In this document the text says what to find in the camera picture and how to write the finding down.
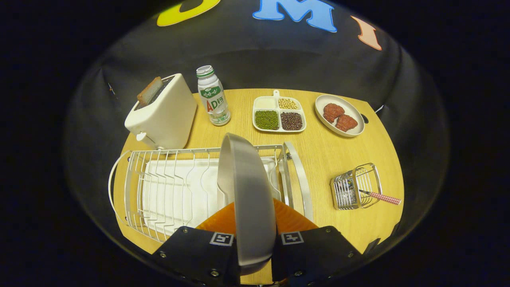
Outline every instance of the plastic bottle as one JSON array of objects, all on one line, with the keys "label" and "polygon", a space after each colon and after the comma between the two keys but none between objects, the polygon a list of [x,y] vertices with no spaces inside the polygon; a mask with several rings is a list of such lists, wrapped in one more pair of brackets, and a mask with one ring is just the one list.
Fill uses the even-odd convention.
[{"label": "plastic bottle", "polygon": [[230,111],[226,103],[223,85],[214,74],[212,66],[202,66],[196,70],[198,93],[202,104],[215,126],[223,126],[230,121]]}]

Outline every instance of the wire basket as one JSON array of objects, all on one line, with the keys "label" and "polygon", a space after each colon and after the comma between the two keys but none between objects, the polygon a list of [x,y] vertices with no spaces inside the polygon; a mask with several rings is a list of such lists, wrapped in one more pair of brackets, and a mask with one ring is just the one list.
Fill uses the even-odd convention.
[{"label": "wire basket", "polygon": [[369,193],[383,194],[377,168],[373,163],[366,163],[333,178],[331,193],[334,206],[338,210],[368,208],[374,205],[379,199]]},{"label": "wire basket", "polygon": [[[299,180],[305,216],[313,221],[313,210],[301,161],[294,147],[283,145],[254,146],[259,153],[274,198],[294,208],[288,162],[293,161]],[[122,219],[112,200],[117,217],[131,228],[159,242],[165,242],[179,227],[196,227],[231,202],[218,187],[218,159],[221,148],[128,151],[124,181],[126,217]]]}]

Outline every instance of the table surface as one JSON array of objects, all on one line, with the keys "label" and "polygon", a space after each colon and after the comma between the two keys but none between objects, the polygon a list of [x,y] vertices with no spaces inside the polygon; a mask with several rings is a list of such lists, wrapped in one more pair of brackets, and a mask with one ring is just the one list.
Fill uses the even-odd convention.
[{"label": "table surface", "polygon": [[[400,221],[404,200],[404,184],[397,153],[386,129],[367,102],[342,97],[350,102],[369,120],[359,136],[347,138],[329,130],[315,113],[315,99],[319,92],[279,89],[281,97],[297,99],[304,110],[307,127],[300,133],[270,133],[257,130],[252,124],[252,106],[257,97],[273,95],[273,89],[226,90],[225,98],[232,114],[230,122],[216,127],[209,122],[197,93],[193,94],[198,103],[195,119],[185,148],[220,147],[225,133],[246,138],[253,145],[283,144],[290,141],[302,161],[313,203],[314,223],[319,227],[336,227],[349,242],[363,253],[369,243],[380,238],[382,242]],[[129,134],[122,153],[128,150],[152,150],[146,144],[136,141]],[[398,206],[378,202],[366,209],[336,210],[329,183],[331,179],[354,167],[372,162],[377,166],[385,195],[402,199]],[[124,177],[127,160],[121,160],[114,181],[114,202],[123,218]],[[301,199],[300,190],[293,188],[294,202]],[[295,209],[303,214],[302,205]],[[161,243],[152,240],[117,219],[122,234],[143,250],[153,253]],[[270,263],[254,274],[241,277],[242,284],[270,284]]]}]

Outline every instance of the white toaster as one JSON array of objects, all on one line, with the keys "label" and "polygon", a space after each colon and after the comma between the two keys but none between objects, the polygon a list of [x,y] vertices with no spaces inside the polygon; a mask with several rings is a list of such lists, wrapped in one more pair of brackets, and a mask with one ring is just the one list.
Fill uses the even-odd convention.
[{"label": "white toaster", "polygon": [[137,101],[125,127],[155,149],[182,149],[188,141],[197,103],[182,74],[161,79],[163,86],[146,106]]}]

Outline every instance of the red beans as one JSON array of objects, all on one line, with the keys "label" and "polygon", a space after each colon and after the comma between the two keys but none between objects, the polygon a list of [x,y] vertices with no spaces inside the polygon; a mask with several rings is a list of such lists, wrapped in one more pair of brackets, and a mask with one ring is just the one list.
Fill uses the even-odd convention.
[{"label": "red beans", "polygon": [[301,115],[293,112],[282,113],[282,128],[286,131],[297,131],[303,127]]}]

